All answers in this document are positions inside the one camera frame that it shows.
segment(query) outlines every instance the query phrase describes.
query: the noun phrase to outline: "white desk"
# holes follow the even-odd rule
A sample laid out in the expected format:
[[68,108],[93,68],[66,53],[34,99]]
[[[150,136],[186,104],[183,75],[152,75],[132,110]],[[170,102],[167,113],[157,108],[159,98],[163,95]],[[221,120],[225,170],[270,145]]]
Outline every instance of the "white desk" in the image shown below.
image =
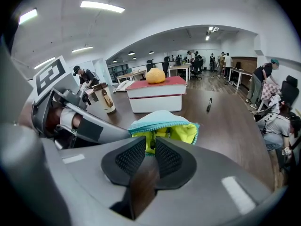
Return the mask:
[[118,84],[120,84],[120,79],[130,78],[130,81],[133,81],[135,76],[142,75],[142,74],[144,74],[144,77],[145,77],[146,76],[146,70],[142,70],[142,71],[134,72],[134,73],[127,73],[127,74],[123,74],[121,76],[118,76],[117,77]]
[[172,66],[171,68],[168,67],[168,77],[171,77],[171,74],[170,74],[171,70],[186,70],[186,83],[188,83],[188,79],[190,80],[190,66],[191,66],[191,64]]
[[249,72],[247,72],[247,71],[244,71],[244,70],[238,70],[238,69],[235,69],[235,68],[230,68],[230,74],[229,74],[229,80],[228,80],[228,81],[230,81],[230,79],[231,79],[231,71],[232,71],[232,70],[235,71],[235,72],[237,72],[237,73],[239,73],[236,89],[239,88],[239,85],[240,85],[240,83],[241,83],[241,74],[245,74],[245,75],[248,75],[248,76],[251,76],[251,77],[252,77],[252,74],[249,73]]

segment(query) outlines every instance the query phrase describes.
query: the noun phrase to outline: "black mesh pad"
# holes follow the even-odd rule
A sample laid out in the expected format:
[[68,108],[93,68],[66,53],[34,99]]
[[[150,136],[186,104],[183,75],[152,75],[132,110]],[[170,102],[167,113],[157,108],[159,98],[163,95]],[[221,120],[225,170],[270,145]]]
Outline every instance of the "black mesh pad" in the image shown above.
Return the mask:
[[131,177],[144,160],[145,145],[145,137],[137,137],[135,141],[113,150],[103,157],[102,170],[112,183],[129,186]]
[[163,137],[156,137],[155,156],[160,171],[157,190],[177,189],[187,183],[197,170],[197,161],[192,154]]

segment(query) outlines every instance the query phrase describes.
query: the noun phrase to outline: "black cap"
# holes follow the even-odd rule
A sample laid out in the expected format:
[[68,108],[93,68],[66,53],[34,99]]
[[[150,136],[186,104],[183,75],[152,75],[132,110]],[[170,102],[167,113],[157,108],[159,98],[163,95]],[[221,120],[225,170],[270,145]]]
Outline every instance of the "black cap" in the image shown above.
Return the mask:
[[78,65],[74,66],[73,67],[73,71],[74,71],[74,74],[73,76],[77,75],[77,71],[80,69],[80,67]]

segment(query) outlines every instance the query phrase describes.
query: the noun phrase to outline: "desk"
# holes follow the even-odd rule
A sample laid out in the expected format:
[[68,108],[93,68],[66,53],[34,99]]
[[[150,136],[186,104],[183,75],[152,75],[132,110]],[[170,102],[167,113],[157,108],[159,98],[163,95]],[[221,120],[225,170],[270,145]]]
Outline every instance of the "desk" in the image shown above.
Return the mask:
[[186,70],[186,83],[188,83],[188,70],[189,70],[189,80],[190,80],[190,66],[191,64],[180,65],[180,66],[172,66],[168,67],[168,77],[171,77],[171,70]]
[[230,79],[231,79],[231,71],[232,71],[232,70],[235,71],[235,72],[237,72],[237,73],[239,73],[239,76],[238,76],[238,82],[237,82],[236,89],[239,88],[239,85],[240,85],[240,83],[241,83],[241,74],[249,75],[249,76],[252,77],[252,74],[249,73],[249,72],[247,72],[247,71],[244,71],[244,70],[238,70],[238,69],[235,69],[235,68],[230,68],[229,81],[230,81]]
[[[236,95],[219,92],[196,89],[186,91],[187,95],[182,97],[182,110],[173,114],[200,124],[196,146],[224,154],[273,189],[274,177],[268,151],[243,101]],[[88,106],[88,112],[125,129],[133,121],[147,115],[132,112],[126,93],[111,92],[111,96],[117,109],[115,113],[107,115],[104,110],[93,110],[93,105]],[[210,98],[213,102],[207,113]]]
[[120,84],[120,79],[130,78],[130,81],[133,81],[134,76],[141,75],[141,74],[145,76],[146,75],[146,70],[142,70],[142,71],[134,72],[134,73],[127,73],[127,74],[123,74],[121,76],[118,76],[117,77],[118,84]]

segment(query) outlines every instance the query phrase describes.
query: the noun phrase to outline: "ceiling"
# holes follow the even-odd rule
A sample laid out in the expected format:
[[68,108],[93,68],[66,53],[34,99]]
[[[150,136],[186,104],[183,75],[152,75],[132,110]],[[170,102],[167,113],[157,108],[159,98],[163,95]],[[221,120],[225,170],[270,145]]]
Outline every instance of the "ceiling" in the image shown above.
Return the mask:
[[[83,0],[24,0],[16,12],[37,8],[38,16],[19,26],[12,56],[34,67],[53,56],[71,56],[71,51],[93,45],[105,51],[127,34],[131,27],[143,27],[152,12],[169,0],[88,0],[124,7],[122,14],[80,8]],[[237,0],[256,7],[261,0]],[[206,28],[191,28],[193,37],[204,36]],[[212,39],[218,39],[218,33]]]
[[219,30],[210,34],[210,40],[206,41],[206,32],[208,26],[194,26],[187,28],[180,28],[177,30],[162,32],[143,40],[140,40],[127,48],[124,48],[118,54],[112,56],[107,60],[107,64],[111,65],[115,58],[119,58],[119,61],[127,61],[129,51],[135,52],[136,58],[142,58],[149,55],[151,50],[156,53],[170,52],[167,49],[171,44],[174,44],[175,50],[179,50],[182,44],[200,44],[200,43],[219,43],[220,40],[225,38],[234,37],[239,29],[233,27],[219,26]]

